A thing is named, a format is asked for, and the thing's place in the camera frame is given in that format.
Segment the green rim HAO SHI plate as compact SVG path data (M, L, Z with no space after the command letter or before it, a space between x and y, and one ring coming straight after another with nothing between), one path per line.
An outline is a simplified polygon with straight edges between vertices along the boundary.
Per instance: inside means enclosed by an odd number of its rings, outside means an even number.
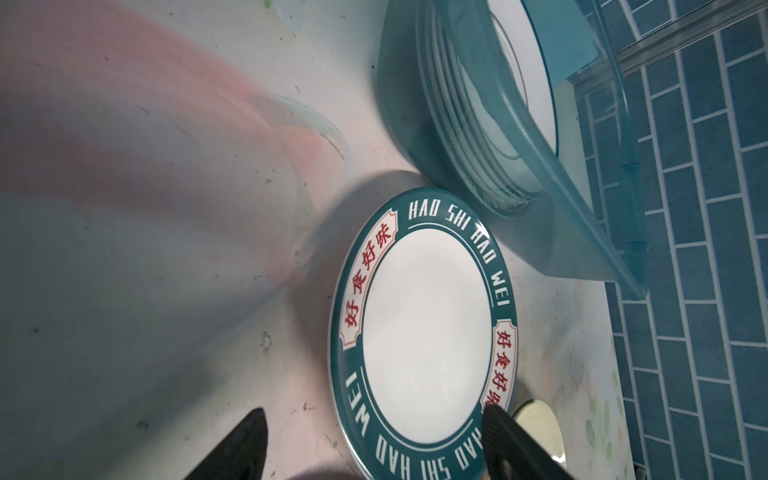
M329 329L339 424L368 479L479 479L482 419L510 405L517 315L502 252L436 188L406 191L361 228Z

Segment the white plate quatrefoil line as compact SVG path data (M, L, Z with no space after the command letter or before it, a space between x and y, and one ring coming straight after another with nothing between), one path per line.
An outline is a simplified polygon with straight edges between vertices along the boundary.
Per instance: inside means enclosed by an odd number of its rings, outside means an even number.
M557 152L551 83L532 21L522 1L489 1L491 20L515 85L536 126Z

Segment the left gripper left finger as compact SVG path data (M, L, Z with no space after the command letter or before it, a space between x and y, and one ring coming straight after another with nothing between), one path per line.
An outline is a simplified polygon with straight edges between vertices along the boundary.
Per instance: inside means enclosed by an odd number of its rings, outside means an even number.
M266 463L267 447L266 414L263 408L255 408L186 476L186 479L259 480Z

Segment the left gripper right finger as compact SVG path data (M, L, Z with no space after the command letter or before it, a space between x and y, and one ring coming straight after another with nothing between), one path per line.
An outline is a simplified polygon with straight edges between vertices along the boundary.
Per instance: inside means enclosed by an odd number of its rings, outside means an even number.
M573 480L499 405L485 407L482 448L491 480Z

